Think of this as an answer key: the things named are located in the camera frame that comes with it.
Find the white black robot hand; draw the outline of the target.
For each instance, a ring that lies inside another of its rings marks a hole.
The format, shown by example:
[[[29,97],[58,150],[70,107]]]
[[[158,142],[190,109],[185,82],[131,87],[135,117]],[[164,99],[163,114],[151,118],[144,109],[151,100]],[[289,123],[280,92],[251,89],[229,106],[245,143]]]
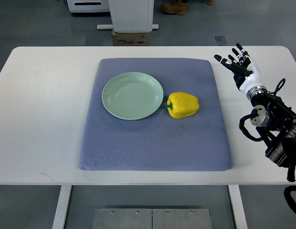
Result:
[[[233,79],[238,90],[248,92],[254,86],[262,86],[261,72],[248,51],[237,43],[236,48],[232,48],[232,52],[235,57],[229,54],[226,59],[216,54],[214,58],[233,73]]]

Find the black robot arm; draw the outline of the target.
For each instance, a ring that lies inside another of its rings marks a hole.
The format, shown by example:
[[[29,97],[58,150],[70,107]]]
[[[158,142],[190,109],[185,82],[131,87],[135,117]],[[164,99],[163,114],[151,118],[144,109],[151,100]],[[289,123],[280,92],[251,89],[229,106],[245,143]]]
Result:
[[[265,156],[279,167],[287,168],[287,181],[295,182],[296,113],[277,96],[284,84],[282,79],[274,92],[263,86],[251,89],[253,109],[240,119],[239,128],[250,140],[263,141],[267,146]]]

